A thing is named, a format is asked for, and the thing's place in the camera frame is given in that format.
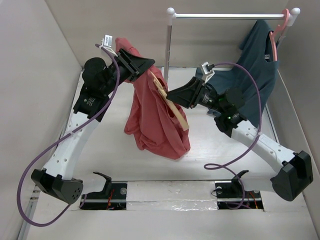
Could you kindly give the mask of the beige wooden hanger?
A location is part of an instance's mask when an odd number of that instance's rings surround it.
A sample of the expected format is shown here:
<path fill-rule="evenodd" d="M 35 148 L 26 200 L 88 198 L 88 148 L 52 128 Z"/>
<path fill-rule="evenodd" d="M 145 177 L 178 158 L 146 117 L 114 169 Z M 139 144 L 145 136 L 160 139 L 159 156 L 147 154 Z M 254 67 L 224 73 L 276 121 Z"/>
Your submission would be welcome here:
<path fill-rule="evenodd" d="M 153 77 L 153 83 L 156 86 L 159 94 L 162 96 L 162 98 L 164 99 L 164 101 L 166 102 L 168 107 L 171 109 L 172 113 L 176 117 L 176 119 L 179 122 L 179 124 L 180 124 L 181 128 L 183 129 L 183 131 L 188 130 L 189 129 L 189 124 L 187 123 L 187 121 L 185 120 L 183 115 L 180 113 L 178 108 L 175 106 L 175 104 L 172 101 L 167 99 L 167 93 L 166 93 L 165 89 L 163 88 L 161 82 L 158 80 L 158 78 L 155 76 L 155 74 L 153 72 L 150 71 L 149 73 Z"/>

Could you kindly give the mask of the red t shirt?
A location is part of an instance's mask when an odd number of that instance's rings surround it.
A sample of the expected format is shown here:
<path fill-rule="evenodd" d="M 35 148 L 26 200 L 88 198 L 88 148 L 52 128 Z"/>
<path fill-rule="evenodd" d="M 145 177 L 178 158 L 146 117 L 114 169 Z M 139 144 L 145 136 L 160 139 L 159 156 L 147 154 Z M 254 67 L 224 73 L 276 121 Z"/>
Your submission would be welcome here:
<path fill-rule="evenodd" d="M 160 95 L 154 77 L 168 89 L 161 70 L 154 65 L 134 81 L 133 101 L 124 132 L 134 136 L 138 149 L 177 160 L 191 149 L 189 131 L 183 130 Z"/>

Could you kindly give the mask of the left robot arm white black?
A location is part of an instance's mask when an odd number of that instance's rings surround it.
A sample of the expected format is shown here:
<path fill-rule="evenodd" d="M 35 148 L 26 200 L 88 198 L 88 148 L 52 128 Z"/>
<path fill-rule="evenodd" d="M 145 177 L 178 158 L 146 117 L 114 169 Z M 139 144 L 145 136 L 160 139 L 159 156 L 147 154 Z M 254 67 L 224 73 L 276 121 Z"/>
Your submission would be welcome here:
<path fill-rule="evenodd" d="M 100 57 L 84 64 L 83 85 L 73 106 L 64 140 L 41 170 L 31 174 L 40 190 L 68 205 L 81 196 L 83 181 L 73 177 L 76 163 L 90 135 L 102 121 L 112 101 L 112 92 L 124 81 L 134 82 L 155 63 L 154 59 L 133 55 L 121 48 L 112 63 Z"/>

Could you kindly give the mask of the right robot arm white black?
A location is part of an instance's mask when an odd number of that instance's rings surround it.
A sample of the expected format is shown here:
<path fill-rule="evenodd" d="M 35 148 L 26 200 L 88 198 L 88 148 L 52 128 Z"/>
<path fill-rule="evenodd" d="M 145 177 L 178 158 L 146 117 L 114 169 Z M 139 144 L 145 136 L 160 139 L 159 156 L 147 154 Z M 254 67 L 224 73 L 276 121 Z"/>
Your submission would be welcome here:
<path fill-rule="evenodd" d="M 308 153 L 295 152 L 278 144 L 239 113 L 245 103 L 239 89 L 232 87 L 219 94 L 212 85 L 193 77 L 186 85 L 169 91 L 166 98 L 187 109 L 201 105 L 219 112 L 214 118 L 217 128 L 247 146 L 249 152 L 257 154 L 273 169 L 271 175 L 242 170 L 231 180 L 235 196 L 242 197 L 248 191 L 268 191 L 291 202 L 313 182 Z"/>

